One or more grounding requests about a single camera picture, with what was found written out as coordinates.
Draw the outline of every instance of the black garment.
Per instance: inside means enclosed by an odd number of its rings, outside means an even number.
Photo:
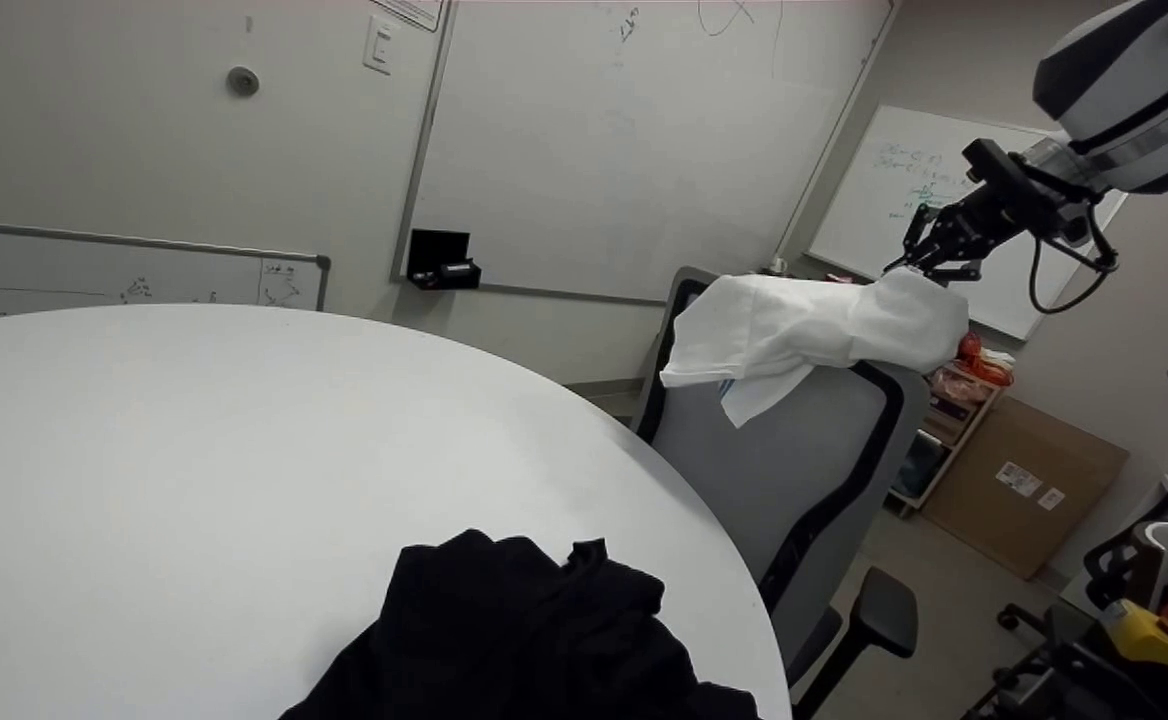
[[[753,696],[698,685],[662,591],[600,541],[566,567],[480,534],[409,547],[380,624],[283,720],[755,720]]]

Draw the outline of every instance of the table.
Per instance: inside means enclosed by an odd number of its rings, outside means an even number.
[[[604,537],[698,671],[788,720],[744,561],[629,427],[507,361],[274,308],[0,321],[0,720],[279,715],[395,554]]]

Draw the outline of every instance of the floor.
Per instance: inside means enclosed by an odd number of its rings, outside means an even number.
[[[1055,597],[1054,579],[1026,586],[929,520],[882,514],[836,597],[841,614],[857,602],[857,586],[871,563],[915,591],[915,658],[897,661],[870,648],[829,696],[821,720],[959,720],[989,687],[989,671],[1031,648],[1031,638],[1012,638],[993,617],[1009,602],[1044,609]]]

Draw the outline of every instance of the wall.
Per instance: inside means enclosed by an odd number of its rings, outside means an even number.
[[[808,249],[877,106],[1004,123],[1048,123],[1031,106],[1036,60],[1103,0],[904,0],[897,31],[811,191],[794,252]],[[1017,398],[1134,454],[1118,491],[1055,558],[1137,518],[1168,473],[1168,195],[1129,202],[1107,235],[1121,275],[1084,308],[1044,321],[1017,367]]]
[[[444,332],[555,379],[642,377],[656,308],[419,296],[393,281],[438,38],[365,68],[367,0],[0,0],[0,221],[311,249],[334,313]],[[264,75],[231,99],[223,71]]]

